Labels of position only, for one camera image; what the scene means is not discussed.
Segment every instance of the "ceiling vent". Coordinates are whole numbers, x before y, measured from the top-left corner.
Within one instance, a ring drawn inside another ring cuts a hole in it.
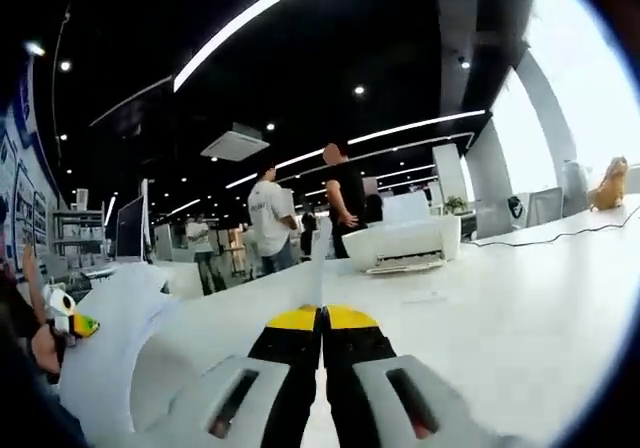
[[[222,160],[242,161],[268,146],[269,143],[262,140],[258,130],[234,123],[231,131],[227,131],[207,146],[201,155]]]

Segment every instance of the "hand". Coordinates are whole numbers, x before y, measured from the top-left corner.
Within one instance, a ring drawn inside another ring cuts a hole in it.
[[[33,248],[31,247],[31,243],[27,242],[24,245],[24,252],[22,253],[22,271],[27,279],[33,277],[36,273],[36,264],[34,261]]]
[[[31,339],[31,351],[40,369],[53,375],[60,373],[56,344],[49,325],[42,325]]]
[[[356,226],[358,226],[358,217],[353,216],[348,211],[345,211],[344,213],[340,214],[340,218],[338,218],[338,222],[348,226],[349,228],[355,228]]]

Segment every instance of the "black shirt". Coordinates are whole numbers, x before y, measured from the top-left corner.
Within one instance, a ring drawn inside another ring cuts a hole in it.
[[[340,183],[344,206],[349,213],[358,217],[359,224],[364,225],[364,185],[362,176],[360,176],[356,167],[348,161],[332,166],[327,176],[327,181],[329,180],[336,180]],[[329,210],[329,216],[333,225],[338,225],[338,210],[333,206]]]

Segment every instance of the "potted plant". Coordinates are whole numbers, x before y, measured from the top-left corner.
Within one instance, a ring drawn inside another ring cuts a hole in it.
[[[459,196],[450,196],[444,204],[444,211],[445,213],[451,213],[452,215],[464,213],[467,211],[467,202]]]

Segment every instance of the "yellow toy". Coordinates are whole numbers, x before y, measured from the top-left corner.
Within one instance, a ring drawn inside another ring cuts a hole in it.
[[[595,190],[590,210],[611,210],[622,204],[627,185],[629,165],[624,156],[611,160],[600,186]]]

